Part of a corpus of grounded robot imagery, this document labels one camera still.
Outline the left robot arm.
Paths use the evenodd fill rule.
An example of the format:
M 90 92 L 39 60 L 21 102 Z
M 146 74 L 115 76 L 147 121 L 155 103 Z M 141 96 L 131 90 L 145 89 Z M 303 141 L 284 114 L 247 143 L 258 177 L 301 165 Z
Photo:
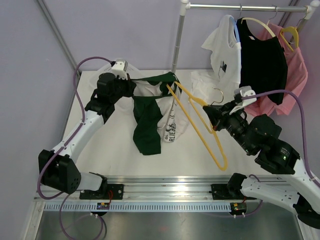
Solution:
M 107 72 L 98 77 L 96 89 L 82 111 L 82 117 L 74 129 L 51 150 L 38 155 L 38 194 L 45 199 L 41 186 L 48 186 L 60 194 L 71 195 L 75 191 L 90 191 L 97 199 L 108 194 L 108 186 L 98 173 L 80 172 L 77 159 L 94 134 L 115 111 L 115 104 L 123 97 L 132 97 L 135 83 L 128 73 Z

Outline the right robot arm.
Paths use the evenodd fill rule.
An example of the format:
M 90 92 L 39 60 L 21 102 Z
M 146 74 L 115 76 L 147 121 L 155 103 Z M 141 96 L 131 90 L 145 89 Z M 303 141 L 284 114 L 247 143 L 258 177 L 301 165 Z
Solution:
M 320 227 L 320 190 L 311 177 L 300 154 L 280 140 L 281 127 L 266 114 L 250 122 L 243 110 L 232 112 L 236 102 L 205 105 L 204 112 L 215 131 L 226 130 L 248 156 L 265 171 L 279 176 L 294 190 L 277 189 L 244 174 L 234 173 L 226 184 L 234 199 L 254 198 L 267 201 L 295 214 L 306 225 Z

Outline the green and white t shirt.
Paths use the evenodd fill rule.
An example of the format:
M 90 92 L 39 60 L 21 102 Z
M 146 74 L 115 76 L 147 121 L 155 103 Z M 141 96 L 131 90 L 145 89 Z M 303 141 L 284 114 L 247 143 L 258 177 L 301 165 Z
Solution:
M 136 127 L 133 142 L 144 156 L 158 155 L 163 143 L 174 143 L 189 125 L 178 104 L 183 91 L 173 72 L 157 76 L 129 79 L 125 83 L 125 97 L 133 99 Z

